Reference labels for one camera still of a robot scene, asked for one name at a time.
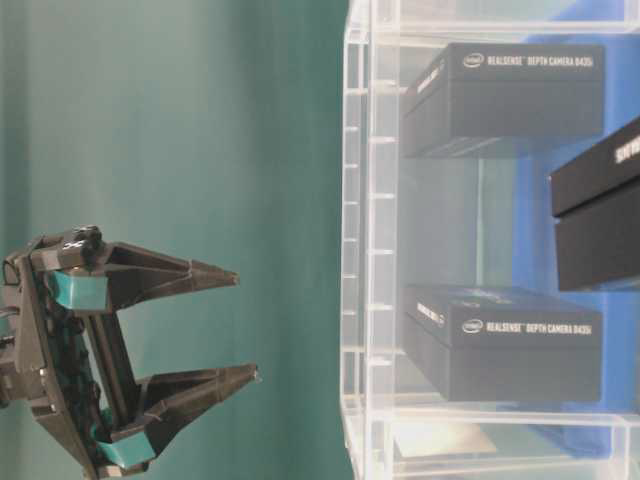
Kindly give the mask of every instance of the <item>green backdrop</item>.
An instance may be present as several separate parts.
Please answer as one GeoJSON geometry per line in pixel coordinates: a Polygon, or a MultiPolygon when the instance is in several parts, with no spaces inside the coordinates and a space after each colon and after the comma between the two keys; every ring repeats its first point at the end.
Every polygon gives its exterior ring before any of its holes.
{"type": "MultiPolygon", "coordinates": [[[[338,409],[347,0],[0,0],[2,249],[82,223],[237,271],[122,314],[139,377],[255,361],[148,479],[347,479],[338,409]]],[[[0,478],[80,479],[23,405],[0,478]]]]}

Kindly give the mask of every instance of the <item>intel logo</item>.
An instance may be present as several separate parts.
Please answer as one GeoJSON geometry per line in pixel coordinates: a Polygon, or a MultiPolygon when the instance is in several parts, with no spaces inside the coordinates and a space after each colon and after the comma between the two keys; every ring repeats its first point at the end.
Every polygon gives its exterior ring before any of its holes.
{"type": "Polygon", "coordinates": [[[464,333],[480,333],[484,327],[482,320],[478,318],[472,318],[462,324],[462,331],[464,333]]]}
{"type": "Polygon", "coordinates": [[[484,55],[482,55],[481,53],[470,53],[469,55],[464,57],[462,63],[467,68],[478,68],[484,63],[484,55]]]}

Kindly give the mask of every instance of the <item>blue surface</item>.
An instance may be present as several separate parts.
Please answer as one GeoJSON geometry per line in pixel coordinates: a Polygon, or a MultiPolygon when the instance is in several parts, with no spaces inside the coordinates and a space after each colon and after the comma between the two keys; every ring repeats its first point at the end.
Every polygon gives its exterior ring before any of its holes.
{"type": "MultiPolygon", "coordinates": [[[[621,18],[622,2],[588,0],[567,10],[562,20],[621,18]]],[[[605,135],[640,114],[640,68],[630,59],[640,54],[635,35],[545,36],[531,42],[596,43],[606,49],[605,135]]],[[[559,294],[548,175],[599,138],[523,156],[519,159],[514,199],[513,282],[515,285],[595,308],[603,314],[602,398],[596,404],[565,404],[565,411],[627,412],[633,410],[635,392],[636,293],[559,294]]],[[[545,429],[550,438],[576,456],[602,456],[610,451],[610,431],[603,428],[545,429]]]]}

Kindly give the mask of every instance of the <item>camera box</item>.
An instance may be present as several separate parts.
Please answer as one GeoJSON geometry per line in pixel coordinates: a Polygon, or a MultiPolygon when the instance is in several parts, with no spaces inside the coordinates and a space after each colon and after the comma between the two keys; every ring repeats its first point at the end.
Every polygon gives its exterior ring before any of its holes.
{"type": "Polygon", "coordinates": [[[449,401],[600,398],[600,313],[519,288],[408,286],[402,343],[449,401]]]}
{"type": "Polygon", "coordinates": [[[499,140],[575,140],[603,129],[598,45],[452,43],[402,100],[406,157],[499,151],[499,140]]]}
{"type": "Polygon", "coordinates": [[[551,174],[560,290],[635,289],[640,118],[551,174]]]}

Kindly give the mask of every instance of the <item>transparent container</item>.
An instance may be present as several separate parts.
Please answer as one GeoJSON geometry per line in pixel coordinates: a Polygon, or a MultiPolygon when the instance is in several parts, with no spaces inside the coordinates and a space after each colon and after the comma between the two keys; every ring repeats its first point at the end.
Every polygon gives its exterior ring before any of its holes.
{"type": "MultiPolygon", "coordinates": [[[[639,26],[638,0],[351,2],[344,38],[340,401],[354,478],[640,478],[640,295],[558,290],[549,185],[555,169],[640,115],[639,26]],[[455,120],[452,96],[424,107],[420,120],[408,120],[416,103],[411,95],[446,81],[438,78],[440,59],[461,61],[447,56],[448,47],[469,44],[602,49],[600,100],[592,95],[589,102],[595,103],[586,110],[576,105],[581,113],[563,124],[583,131],[545,133],[544,112],[573,95],[545,100],[545,93],[555,91],[549,79],[547,86],[523,90],[542,113],[533,116],[530,131],[517,135],[500,135],[500,128],[509,128],[497,126],[492,108],[455,120]],[[472,123],[467,128],[486,126],[489,133],[457,131],[452,125],[464,119],[472,123]],[[600,356],[588,375],[580,370],[578,380],[597,378],[597,398],[575,400],[569,393],[567,399],[540,401],[544,379],[532,364],[538,389],[533,401],[526,391],[515,399],[509,392],[487,400],[491,382],[511,378],[516,367],[507,362],[487,377],[488,386],[472,385],[464,364],[454,368],[446,357],[453,355],[451,345],[441,339],[422,343],[429,332],[418,338],[407,330],[415,328],[407,316],[410,286],[471,289],[485,297],[494,289],[519,288],[551,310],[560,299],[596,312],[600,356]],[[445,368],[446,374],[436,372],[441,378],[434,385],[434,370],[445,368]],[[465,393],[443,388],[442,376],[465,393]],[[474,388],[482,387],[484,396],[474,398],[474,388]]],[[[469,55],[462,59],[467,68],[475,68],[480,56],[489,62],[486,54],[469,55]]],[[[507,57],[491,61],[514,61],[507,57]]],[[[551,57],[538,61],[548,64],[551,57]]],[[[565,57],[579,63],[585,56],[565,57]]],[[[526,56],[516,61],[532,62],[526,56]]],[[[520,81],[525,85],[527,78],[520,81]]],[[[473,103],[474,88],[470,80],[456,98],[473,103]]],[[[497,110],[504,105],[495,102],[497,110]]],[[[517,109],[511,115],[517,128],[529,128],[517,109]]],[[[426,305],[422,313],[437,320],[432,310],[426,305]]],[[[555,320],[547,315],[541,323],[555,320]]],[[[534,348],[518,345],[511,349],[514,359],[534,348]]],[[[567,362],[577,358],[576,349],[565,350],[567,362]]],[[[549,385],[557,386],[554,368],[548,372],[549,385]]],[[[526,369],[519,374],[527,375],[526,369]]],[[[567,383],[579,381],[567,376],[567,383]]]]}

